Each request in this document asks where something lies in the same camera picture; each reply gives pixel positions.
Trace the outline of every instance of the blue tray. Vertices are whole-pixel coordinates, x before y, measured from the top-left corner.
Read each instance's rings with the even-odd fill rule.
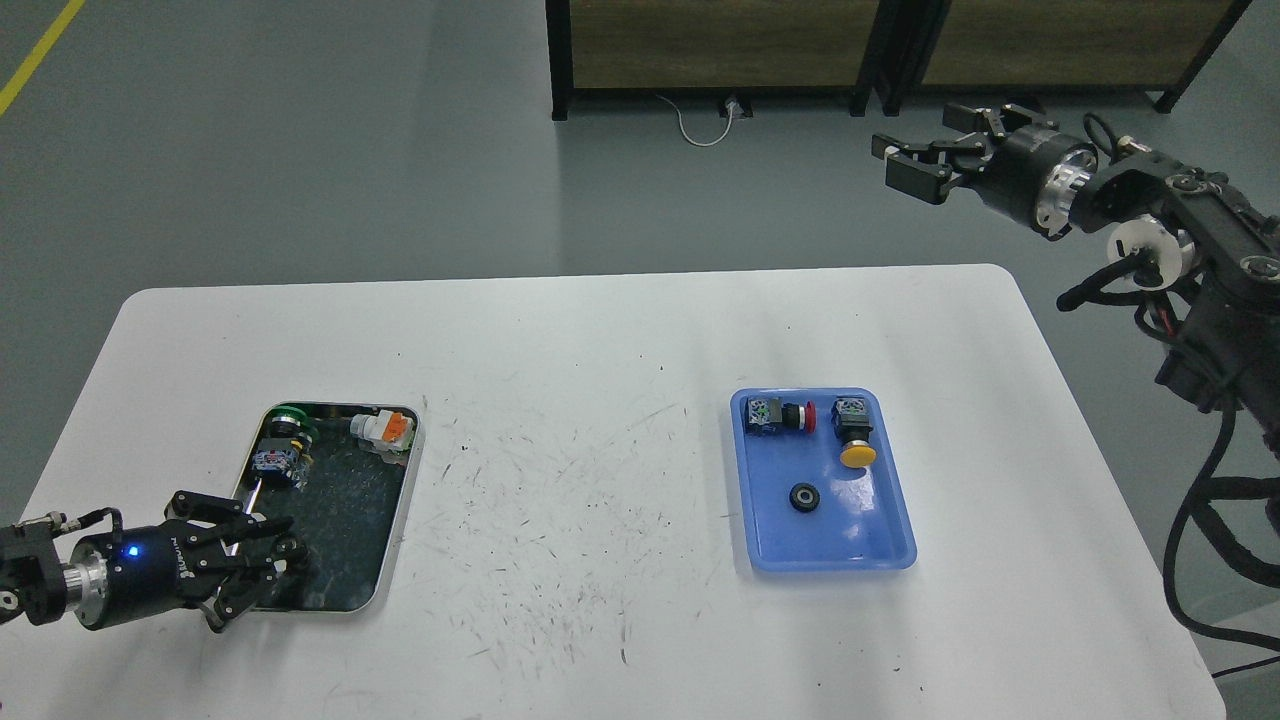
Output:
[[[809,434],[782,430],[748,434],[748,397],[813,401],[818,427]],[[858,470],[840,462],[840,439],[831,421],[837,397],[867,400],[874,429],[876,461]],[[915,562],[915,536],[906,516],[884,418],[876,396],[861,388],[744,388],[730,401],[742,520],[751,564],[776,573],[810,570],[901,570]],[[818,488],[818,507],[791,507],[796,483]]]

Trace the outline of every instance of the wooden cabinet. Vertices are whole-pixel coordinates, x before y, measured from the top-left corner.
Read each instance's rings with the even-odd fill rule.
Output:
[[[881,82],[914,91],[1162,91],[1169,111],[1248,0],[906,0]]]
[[[833,91],[861,114],[897,0],[547,0],[556,119],[573,97]]]

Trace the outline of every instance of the white plastic part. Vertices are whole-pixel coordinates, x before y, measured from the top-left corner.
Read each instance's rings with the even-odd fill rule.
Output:
[[[356,415],[351,419],[351,434],[369,442],[383,460],[397,462],[413,445],[413,419],[392,410]]]
[[[1196,265],[1196,246],[1179,241],[1151,215],[1138,215],[1128,223],[1121,223],[1111,233],[1111,240],[1107,242],[1107,261],[1115,263],[1140,249],[1155,252],[1162,282],[1156,287],[1139,287],[1132,278],[1125,278],[1132,290],[1164,290],[1192,272]]]

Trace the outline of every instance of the black washer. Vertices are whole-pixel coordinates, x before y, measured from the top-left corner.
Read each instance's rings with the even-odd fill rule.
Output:
[[[809,483],[796,483],[791,487],[791,507],[795,507],[800,512],[813,512],[820,500],[822,496],[818,495],[818,488]]]

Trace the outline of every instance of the gray floor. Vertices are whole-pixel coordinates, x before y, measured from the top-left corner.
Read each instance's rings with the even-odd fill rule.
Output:
[[[0,5],[0,77],[60,8]],[[1101,110],[1277,211],[1276,27],[1280,1],[1256,0],[1171,115],[1137,95],[1044,100],[1073,127]],[[0,520],[22,512],[118,307],[142,288],[997,263],[1160,551],[1215,419],[1151,383],[1160,350],[1124,311],[1053,309],[1098,266],[1101,237],[1051,246],[972,196],[929,208],[883,187],[870,133],[948,136],[936,100],[890,119],[874,101],[860,119],[758,102],[708,150],[685,145],[657,100],[567,123],[549,109],[534,0],[90,3],[0,118]],[[687,115],[694,135],[718,135],[709,108]],[[1238,437],[1225,469],[1274,474],[1257,427]],[[180,454],[180,437],[155,442]],[[1261,514],[1230,521],[1280,556]],[[1203,618],[1276,600],[1203,541],[1184,557],[1179,582]],[[1277,679],[1224,683],[1233,716],[1280,715]]]

